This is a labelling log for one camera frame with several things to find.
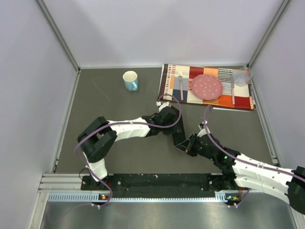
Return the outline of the black zip tool case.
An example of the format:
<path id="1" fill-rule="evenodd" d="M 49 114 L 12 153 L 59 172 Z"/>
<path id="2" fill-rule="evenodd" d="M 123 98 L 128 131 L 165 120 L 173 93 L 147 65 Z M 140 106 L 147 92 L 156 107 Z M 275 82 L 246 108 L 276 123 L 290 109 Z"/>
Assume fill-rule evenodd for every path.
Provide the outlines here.
<path id="1" fill-rule="evenodd" d="M 174 146 L 176 146 L 186 140 L 182 115 L 179 119 L 179 122 L 173 127 L 173 130 L 175 131 L 172 134 Z"/>

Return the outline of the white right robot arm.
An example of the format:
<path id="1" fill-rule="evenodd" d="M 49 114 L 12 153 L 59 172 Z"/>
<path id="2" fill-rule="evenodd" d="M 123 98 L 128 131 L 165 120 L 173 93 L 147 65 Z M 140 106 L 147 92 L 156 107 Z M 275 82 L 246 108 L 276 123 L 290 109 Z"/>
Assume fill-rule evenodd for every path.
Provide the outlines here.
<path id="1" fill-rule="evenodd" d="M 276 167 L 254 160 L 227 148 L 214 138 L 209 129 L 200 124 L 200 132 L 193 133 L 176 148 L 189 156 L 203 156 L 219 168 L 222 175 L 209 180 L 215 191 L 246 188 L 274 196 L 289 204 L 297 212 L 305 212 L 305 169 Z"/>

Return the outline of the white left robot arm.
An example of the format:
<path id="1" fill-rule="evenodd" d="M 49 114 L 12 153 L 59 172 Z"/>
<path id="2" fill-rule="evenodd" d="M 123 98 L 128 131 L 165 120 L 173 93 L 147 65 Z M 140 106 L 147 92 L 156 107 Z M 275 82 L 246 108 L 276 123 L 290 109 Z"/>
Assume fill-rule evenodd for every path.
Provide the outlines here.
<path id="1" fill-rule="evenodd" d="M 158 112 L 134 120 L 110 121 L 103 116 L 96 118 L 78 137 L 78 146 L 86 159 L 86 167 L 91 173 L 91 183 L 97 189 L 108 184 L 108 172 L 104 158 L 113 143 L 132 137 L 150 137 L 158 135 L 173 136 L 176 146 L 186 139 L 180 110 L 170 102 L 157 102 Z"/>

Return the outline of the colourful patterned placemat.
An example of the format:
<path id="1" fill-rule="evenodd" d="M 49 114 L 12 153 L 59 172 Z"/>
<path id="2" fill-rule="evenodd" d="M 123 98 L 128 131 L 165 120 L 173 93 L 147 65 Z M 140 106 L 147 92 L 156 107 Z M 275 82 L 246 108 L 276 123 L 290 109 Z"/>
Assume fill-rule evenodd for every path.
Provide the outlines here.
<path id="1" fill-rule="evenodd" d="M 185 104 L 254 110 L 251 82 L 240 86 L 234 79 L 242 70 L 164 64 L 158 96 L 164 94 L 163 101 L 174 101 L 174 96 Z"/>

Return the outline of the pink polka dot plate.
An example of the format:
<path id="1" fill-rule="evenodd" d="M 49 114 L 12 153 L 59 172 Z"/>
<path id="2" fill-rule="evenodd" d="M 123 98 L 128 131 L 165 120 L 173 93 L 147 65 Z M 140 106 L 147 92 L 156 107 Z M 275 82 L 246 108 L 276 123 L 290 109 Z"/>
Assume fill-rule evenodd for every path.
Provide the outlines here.
<path id="1" fill-rule="evenodd" d="M 209 101 L 222 95 L 223 85 L 217 77 L 201 74 L 193 79 L 191 89 L 196 97 Z"/>

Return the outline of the blue ceramic mug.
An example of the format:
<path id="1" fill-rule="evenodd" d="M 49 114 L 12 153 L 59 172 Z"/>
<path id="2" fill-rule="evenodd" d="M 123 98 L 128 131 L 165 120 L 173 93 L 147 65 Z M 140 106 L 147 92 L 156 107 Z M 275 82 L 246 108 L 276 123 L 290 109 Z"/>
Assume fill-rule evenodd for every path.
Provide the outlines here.
<path id="1" fill-rule="evenodd" d="M 134 71 L 127 71 L 122 76 L 125 87 L 130 92 L 138 90 L 138 75 Z"/>

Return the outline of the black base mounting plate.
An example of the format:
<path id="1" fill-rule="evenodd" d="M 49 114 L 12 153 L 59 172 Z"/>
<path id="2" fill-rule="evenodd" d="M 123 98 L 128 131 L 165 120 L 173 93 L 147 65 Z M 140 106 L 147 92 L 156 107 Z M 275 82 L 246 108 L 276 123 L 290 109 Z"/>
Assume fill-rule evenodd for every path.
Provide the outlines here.
<path id="1" fill-rule="evenodd" d="M 240 191 L 232 177 L 210 173 L 110 174 L 104 182 L 115 198 L 207 198 L 218 191 Z"/>

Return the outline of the clear plastic cup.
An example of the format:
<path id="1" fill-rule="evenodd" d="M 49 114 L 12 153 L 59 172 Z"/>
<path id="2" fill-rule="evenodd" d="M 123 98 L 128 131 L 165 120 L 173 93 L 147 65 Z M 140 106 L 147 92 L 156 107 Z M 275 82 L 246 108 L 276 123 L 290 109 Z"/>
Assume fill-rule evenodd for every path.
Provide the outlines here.
<path id="1" fill-rule="evenodd" d="M 250 81 L 252 75 L 253 73 L 248 67 L 233 71 L 234 83 L 240 87 L 245 86 Z"/>

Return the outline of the pink handled fork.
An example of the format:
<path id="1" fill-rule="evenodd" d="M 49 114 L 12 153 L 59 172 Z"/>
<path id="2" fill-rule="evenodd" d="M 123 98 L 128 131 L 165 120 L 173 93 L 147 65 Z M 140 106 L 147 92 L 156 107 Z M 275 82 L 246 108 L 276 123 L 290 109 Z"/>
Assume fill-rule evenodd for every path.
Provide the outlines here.
<path id="1" fill-rule="evenodd" d="M 179 84 L 180 84 L 180 96 L 181 101 L 183 101 L 183 73 L 181 71 L 178 72 Z"/>

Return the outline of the pink handled knife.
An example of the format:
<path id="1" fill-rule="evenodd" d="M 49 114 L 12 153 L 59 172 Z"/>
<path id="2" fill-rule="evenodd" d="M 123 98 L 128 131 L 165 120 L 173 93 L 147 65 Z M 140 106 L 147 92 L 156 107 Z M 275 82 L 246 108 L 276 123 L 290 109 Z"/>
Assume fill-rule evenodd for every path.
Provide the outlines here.
<path id="1" fill-rule="evenodd" d="M 231 75 L 231 96 L 232 96 L 232 104 L 235 105 L 234 78 L 233 78 L 233 75 Z"/>

